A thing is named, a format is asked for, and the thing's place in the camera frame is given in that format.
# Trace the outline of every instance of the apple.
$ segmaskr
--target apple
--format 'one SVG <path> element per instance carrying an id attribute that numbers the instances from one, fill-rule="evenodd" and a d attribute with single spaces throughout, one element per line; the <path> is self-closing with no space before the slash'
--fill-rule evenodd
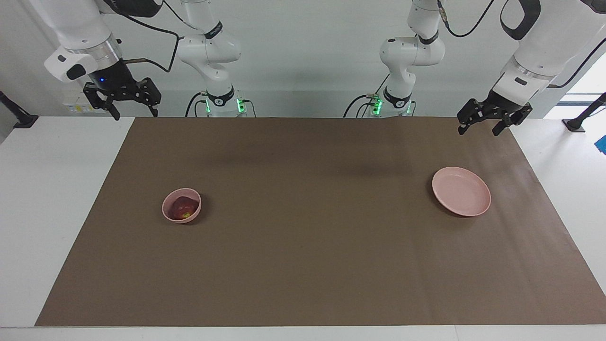
<path id="1" fill-rule="evenodd" d="M 188 197 L 179 197 L 173 203 L 170 209 L 171 215 L 175 220 L 183 220 L 191 217 L 191 215 L 198 209 L 198 203 L 196 200 Z"/>

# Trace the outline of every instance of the brown tablecloth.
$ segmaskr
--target brown tablecloth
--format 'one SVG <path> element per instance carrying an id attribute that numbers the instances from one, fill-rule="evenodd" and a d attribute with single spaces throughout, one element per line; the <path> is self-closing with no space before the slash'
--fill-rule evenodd
<path id="1" fill-rule="evenodd" d="M 137 118 L 38 326 L 606 323 L 606 298 L 509 131 L 451 118 Z M 446 211 L 440 168 L 492 207 Z M 192 187 L 202 214 L 160 211 Z"/>

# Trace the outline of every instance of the pink plate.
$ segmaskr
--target pink plate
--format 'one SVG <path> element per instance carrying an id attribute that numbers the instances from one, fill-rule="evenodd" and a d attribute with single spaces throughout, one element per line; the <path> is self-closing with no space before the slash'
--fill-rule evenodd
<path id="1" fill-rule="evenodd" d="M 172 219 L 169 214 L 170 208 L 175 203 L 175 200 L 177 200 L 177 198 L 179 198 L 179 197 L 188 197 L 188 198 L 196 200 L 199 203 L 196 212 L 194 212 L 191 216 L 189 216 L 189 218 L 186 218 L 183 220 Z M 202 209 L 202 198 L 200 198 L 200 193 L 196 192 L 196 190 L 191 189 L 191 188 L 177 189 L 176 191 L 173 191 L 171 194 L 169 194 L 162 202 L 162 214 L 164 215 L 164 218 L 166 218 L 174 223 L 177 223 L 177 224 L 185 224 L 185 223 L 189 223 L 190 221 L 194 220 L 198 216 L 198 214 L 200 214 L 201 209 Z"/>
<path id="2" fill-rule="evenodd" d="M 490 207 L 490 190 L 473 172 L 446 167 L 436 172 L 431 182 L 433 193 L 449 211 L 465 217 L 481 215 Z"/>

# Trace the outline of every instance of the table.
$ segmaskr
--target table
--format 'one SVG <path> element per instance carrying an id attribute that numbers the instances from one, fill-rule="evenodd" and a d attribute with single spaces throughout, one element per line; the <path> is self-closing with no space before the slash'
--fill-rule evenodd
<path id="1" fill-rule="evenodd" d="M 606 325 L 31 328 L 132 122 L 43 117 L 0 146 L 0 339 L 605 339 Z M 593 143 L 605 132 L 586 128 L 528 120 L 513 133 L 604 290 L 606 157 Z"/>

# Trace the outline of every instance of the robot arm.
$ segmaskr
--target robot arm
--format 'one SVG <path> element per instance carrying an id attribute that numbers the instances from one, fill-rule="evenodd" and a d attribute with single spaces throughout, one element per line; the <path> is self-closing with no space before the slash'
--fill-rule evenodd
<path id="1" fill-rule="evenodd" d="M 381 95 L 384 105 L 379 116 L 406 111 L 416 81 L 409 67 L 436 65 L 444 58 L 444 42 L 438 35 L 440 18 L 436 0 L 413 0 L 408 24 L 416 36 L 388 39 L 381 46 L 381 61 L 389 68 L 390 77 Z"/>
<path id="2" fill-rule="evenodd" d="M 133 79 L 122 59 L 122 52 L 112 32 L 101 19 L 94 0 L 30 0 L 42 20 L 55 31 L 60 47 L 44 62 L 47 70 L 63 82 L 88 75 L 84 94 L 95 109 L 102 108 L 114 119 L 120 113 L 114 101 L 132 100 L 147 105 L 154 116 L 161 94 L 150 78 Z M 112 9 L 126 9 L 131 14 L 153 15 L 159 10 L 153 0 L 111 1 Z M 98 92 L 106 96 L 102 100 Z"/>
<path id="3" fill-rule="evenodd" d="M 241 111 L 238 96 L 221 64 L 240 59 L 240 43 L 214 18 L 209 0 L 181 0 L 181 3 L 187 12 L 188 25 L 202 34 L 185 36 L 179 42 L 177 55 L 203 77 L 210 115 L 236 116 Z"/>
<path id="4" fill-rule="evenodd" d="M 493 129 L 520 125 L 531 112 L 528 101 L 564 70 L 566 63 L 606 24 L 606 0 L 526 0 L 525 16 L 516 29 L 501 22 L 519 40 L 519 47 L 501 71 L 484 102 L 469 100 L 457 117 L 459 133 L 489 118 L 501 121 Z"/>

